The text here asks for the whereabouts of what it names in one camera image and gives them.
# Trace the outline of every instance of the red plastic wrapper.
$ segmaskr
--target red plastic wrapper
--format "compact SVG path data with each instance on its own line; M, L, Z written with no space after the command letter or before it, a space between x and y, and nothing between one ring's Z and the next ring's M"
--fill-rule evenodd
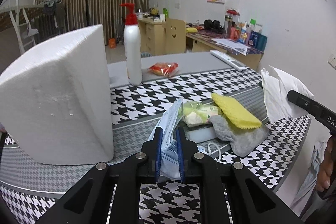
M149 69L155 75L172 77L179 70L179 65L177 63L156 63Z

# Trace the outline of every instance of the white elastic string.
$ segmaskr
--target white elastic string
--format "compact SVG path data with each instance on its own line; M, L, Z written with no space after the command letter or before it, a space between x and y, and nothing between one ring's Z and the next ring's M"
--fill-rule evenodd
M211 149L210 149L210 145L214 145L217 148L217 150L218 150L218 160L217 160L217 162L219 162L222 158L221 149L219 148L218 144L216 144L216 143L208 143L208 153L209 153L209 155L212 154Z

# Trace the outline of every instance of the orange container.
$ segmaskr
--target orange container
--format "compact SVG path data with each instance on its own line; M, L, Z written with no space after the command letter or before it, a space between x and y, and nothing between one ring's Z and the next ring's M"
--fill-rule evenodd
M116 40L114 38L110 38L109 39L109 47L110 48L115 48L117 45L116 45Z

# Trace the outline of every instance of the gray towel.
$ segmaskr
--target gray towel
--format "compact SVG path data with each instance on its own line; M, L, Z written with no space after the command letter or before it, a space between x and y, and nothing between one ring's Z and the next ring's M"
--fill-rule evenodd
M240 129L220 115L211 116L209 120L216 136L222 141L229 141L233 153L239 157L245 157L252 152L269 134L269 129L265 125L255 129Z

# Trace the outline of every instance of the wall socket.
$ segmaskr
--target wall socket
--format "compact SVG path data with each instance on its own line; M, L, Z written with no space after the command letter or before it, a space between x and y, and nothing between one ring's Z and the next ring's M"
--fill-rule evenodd
M336 51L332 51L328 58L328 63L335 68L336 67Z

